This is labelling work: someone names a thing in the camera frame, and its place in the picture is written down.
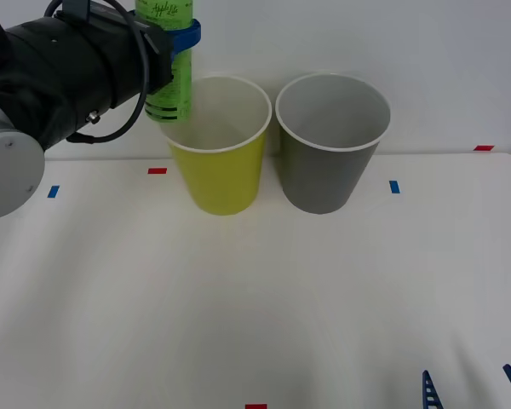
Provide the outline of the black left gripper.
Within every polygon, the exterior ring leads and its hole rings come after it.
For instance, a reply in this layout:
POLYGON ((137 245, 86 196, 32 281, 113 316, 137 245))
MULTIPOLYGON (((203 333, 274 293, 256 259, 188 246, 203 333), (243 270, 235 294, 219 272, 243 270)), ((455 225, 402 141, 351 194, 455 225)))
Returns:
MULTIPOLYGON (((193 19, 184 29, 167 30, 135 17, 135 27, 142 38, 143 51, 149 65, 149 95, 156 94, 172 79, 172 57, 193 48, 201 40, 201 24, 193 19)), ((106 57, 112 73, 112 103, 118 107, 141 92, 143 66, 141 54, 128 24, 112 20, 112 40, 106 46, 106 57)))

